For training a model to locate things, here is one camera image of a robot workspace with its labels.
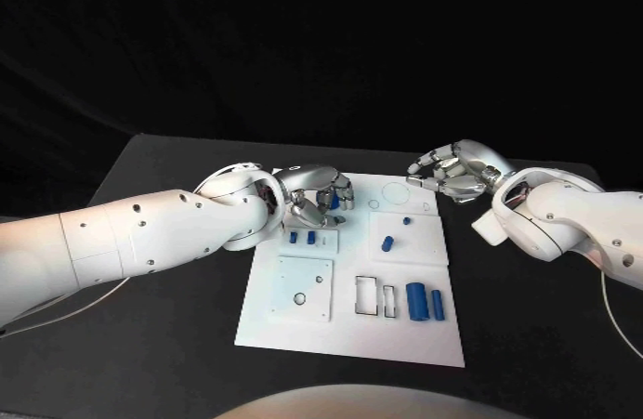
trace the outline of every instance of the robotic hand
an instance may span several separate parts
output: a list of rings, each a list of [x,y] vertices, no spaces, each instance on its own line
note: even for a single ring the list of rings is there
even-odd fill
[[[169,190],[0,224],[0,327],[35,306],[101,282],[157,272],[270,240],[287,204],[310,227],[335,227],[333,193],[352,209],[349,179],[326,165],[276,175],[257,164],[218,170],[193,193]],[[304,190],[320,191],[315,206]]]
[[[434,177],[417,173],[433,165]],[[518,170],[482,143],[462,140],[418,158],[407,183],[456,203],[493,195],[473,223],[492,245],[511,238],[535,258],[584,255],[616,280],[643,289],[643,194],[604,192],[584,177],[551,168]]]

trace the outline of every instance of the black table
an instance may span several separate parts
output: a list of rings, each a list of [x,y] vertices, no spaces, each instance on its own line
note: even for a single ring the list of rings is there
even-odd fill
[[[436,147],[427,142],[427,148]],[[333,164],[401,175],[417,154],[137,136],[93,204],[191,190],[222,166]],[[597,180],[583,164],[564,168]],[[490,247],[470,223],[482,197],[459,207],[439,197],[466,368],[235,347],[254,251],[218,251],[133,279],[72,319],[0,341],[0,410],[61,418],[206,418],[280,391],[364,383],[433,390],[529,417],[640,417],[643,362],[626,348],[580,255],[552,263],[511,243]],[[31,324],[82,306],[114,283],[84,290]],[[609,282],[614,314],[643,345],[643,293]]]

